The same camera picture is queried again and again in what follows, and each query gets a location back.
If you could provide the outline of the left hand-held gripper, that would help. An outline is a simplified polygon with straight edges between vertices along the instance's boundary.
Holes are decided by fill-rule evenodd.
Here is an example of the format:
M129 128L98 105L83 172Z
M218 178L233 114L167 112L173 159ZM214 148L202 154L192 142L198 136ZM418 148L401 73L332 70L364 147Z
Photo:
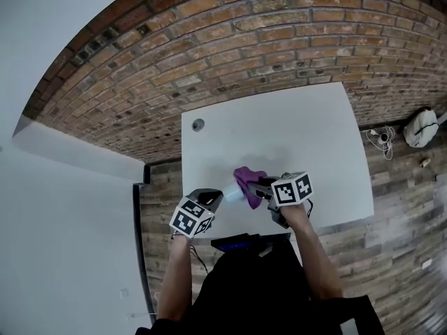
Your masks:
M210 227L224 195L222 191L210 188L198 188L183 197L176 206L169 226L188 238L194 238Z

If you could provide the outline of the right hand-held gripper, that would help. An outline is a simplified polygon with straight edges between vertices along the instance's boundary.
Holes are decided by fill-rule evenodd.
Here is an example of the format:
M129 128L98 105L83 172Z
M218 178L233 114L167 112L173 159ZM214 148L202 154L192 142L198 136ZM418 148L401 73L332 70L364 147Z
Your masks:
M248 184L248 189L256 197L270 200L268 209L272 220L285 229L289 228L289 225L280 211L282 207L308 202L307 217L310 217L314 207L310 200L313 186L308 172L284 173L281 178L261 177L260 184Z

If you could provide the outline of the purple cleaning cloth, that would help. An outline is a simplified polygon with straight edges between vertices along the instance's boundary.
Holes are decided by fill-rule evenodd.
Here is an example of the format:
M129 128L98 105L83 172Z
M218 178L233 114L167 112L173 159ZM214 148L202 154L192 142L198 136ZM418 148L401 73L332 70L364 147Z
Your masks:
M234 170L233 176L249 206L252 209L258 208L261 205L261 199L249 190L248 183L258 182L261 177L267 177L267 173L265 171L253 171L246 166L242 166Z

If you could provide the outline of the person's right forearm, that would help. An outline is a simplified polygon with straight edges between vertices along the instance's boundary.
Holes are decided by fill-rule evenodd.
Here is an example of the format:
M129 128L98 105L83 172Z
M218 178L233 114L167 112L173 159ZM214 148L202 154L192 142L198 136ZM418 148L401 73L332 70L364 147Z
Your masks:
M302 204L285 206L280 212L295 233L302 266L315 299L342 298L342 282L331 263Z

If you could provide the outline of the person's left forearm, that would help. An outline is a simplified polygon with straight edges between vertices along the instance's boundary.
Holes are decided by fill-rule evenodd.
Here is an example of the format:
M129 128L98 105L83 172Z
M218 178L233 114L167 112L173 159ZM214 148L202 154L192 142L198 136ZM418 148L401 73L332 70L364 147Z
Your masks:
M180 321L192 305L191 240L174 236L158 302L158 319Z

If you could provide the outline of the black chest device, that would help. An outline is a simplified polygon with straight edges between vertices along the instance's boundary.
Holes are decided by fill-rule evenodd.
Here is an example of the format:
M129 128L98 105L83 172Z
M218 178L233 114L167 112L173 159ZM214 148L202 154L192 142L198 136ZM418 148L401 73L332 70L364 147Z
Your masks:
M213 239L210 244L212 247L224 253L241 250L261 253L269 248L272 248L273 245L279 241L289 240L290 237L290 233L270 235L244 233L231 237Z

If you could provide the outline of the person's black shirt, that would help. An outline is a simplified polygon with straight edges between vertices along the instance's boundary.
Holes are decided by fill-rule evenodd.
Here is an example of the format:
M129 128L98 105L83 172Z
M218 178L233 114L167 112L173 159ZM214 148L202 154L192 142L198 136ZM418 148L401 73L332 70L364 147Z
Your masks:
M312 298L304 269L289 241L263 257L223 254L181 320L158 318L135 335L385 335L368 296Z

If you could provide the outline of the white backpack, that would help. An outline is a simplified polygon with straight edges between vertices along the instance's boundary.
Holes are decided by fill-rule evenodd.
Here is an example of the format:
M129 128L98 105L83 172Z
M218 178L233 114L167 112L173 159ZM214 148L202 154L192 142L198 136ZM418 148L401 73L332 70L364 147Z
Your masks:
M430 107L424 107L404 127L404 139L410 147L423 148L437 134L438 129L435 112Z

